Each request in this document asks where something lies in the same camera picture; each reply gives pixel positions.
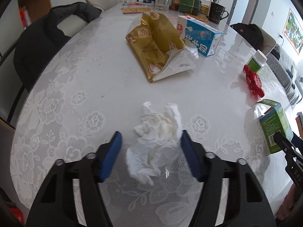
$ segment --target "gray couch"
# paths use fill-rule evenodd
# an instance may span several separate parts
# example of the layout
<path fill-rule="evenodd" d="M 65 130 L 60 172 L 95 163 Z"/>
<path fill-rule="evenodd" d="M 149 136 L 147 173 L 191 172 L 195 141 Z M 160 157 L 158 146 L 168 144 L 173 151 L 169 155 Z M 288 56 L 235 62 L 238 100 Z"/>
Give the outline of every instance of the gray couch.
<path fill-rule="evenodd" d="M 289 55 L 283 49 L 281 49 L 279 60 L 277 60 L 273 54 L 269 54 L 267 56 L 266 63 L 285 89 L 291 106 L 298 104 L 302 100 L 303 89 L 298 78 L 296 78 L 294 85 L 292 85 L 292 79 L 286 72 L 287 69 L 291 71 L 292 66 L 294 66 L 294 61 L 291 59 L 291 57 L 289 57 Z"/>

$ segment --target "gold tissue package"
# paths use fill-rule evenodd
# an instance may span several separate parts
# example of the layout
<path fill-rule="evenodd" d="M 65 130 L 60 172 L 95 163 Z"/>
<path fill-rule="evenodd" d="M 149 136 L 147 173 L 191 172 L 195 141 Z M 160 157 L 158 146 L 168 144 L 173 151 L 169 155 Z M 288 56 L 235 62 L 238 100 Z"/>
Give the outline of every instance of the gold tissue package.
<path fill-rule="evenodd" d="M 130 25 L 126 40 L 149 82 L 192 69 L 198 52 L 187 47 L 165 15 L 140 14 Z"/>

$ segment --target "green tissue box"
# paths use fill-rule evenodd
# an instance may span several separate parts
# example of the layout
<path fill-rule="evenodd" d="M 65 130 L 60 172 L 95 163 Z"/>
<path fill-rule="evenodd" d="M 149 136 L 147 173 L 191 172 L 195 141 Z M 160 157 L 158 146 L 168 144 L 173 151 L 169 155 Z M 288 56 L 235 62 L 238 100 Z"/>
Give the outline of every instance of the green tissue box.
<path fill-rule="evenodd" d="M 293 132 L 289 125 L 288 119 L 279 102 L 269 99 L 263 99 L 258 102 L 270 106 L 259 121 L 262 126 L 267 145 L 271 154 L 281 151 L 281 148 L 274 141 L 274 134 L 278 131 L 289 140 L 292 140 Z"/>
<path fill-rule="evenodd" d="M 201 10 L 200 0 L 180 0 L 179 12 L 198 15 Z"/>

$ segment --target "landscape painting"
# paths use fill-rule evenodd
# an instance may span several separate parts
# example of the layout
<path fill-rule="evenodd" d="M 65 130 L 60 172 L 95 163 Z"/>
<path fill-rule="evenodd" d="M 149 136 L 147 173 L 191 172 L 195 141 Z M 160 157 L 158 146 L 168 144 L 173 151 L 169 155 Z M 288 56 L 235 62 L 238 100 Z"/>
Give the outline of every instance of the landscape painting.
<path fill-rule="evenodd" d="M 303 48 L 303 30 L 291 9 L 289 9 L 283 34 L 299 54 Z"/>

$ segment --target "white bottle cap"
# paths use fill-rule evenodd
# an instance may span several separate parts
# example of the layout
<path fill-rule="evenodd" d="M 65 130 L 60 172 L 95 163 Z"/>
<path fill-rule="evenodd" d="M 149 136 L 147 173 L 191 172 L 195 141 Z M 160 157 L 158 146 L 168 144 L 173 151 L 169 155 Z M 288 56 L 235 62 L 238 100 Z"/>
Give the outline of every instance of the white bottle cap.
<path fill-rule="evenodd" d="M 262 65 L 264 65 L 265 62 L 267 61 L 266 56 L 260 50 L 257 50 L 257 52 L 255 53 L 255 57 L 257 58 L 258 61 L 260 61 Z"/>

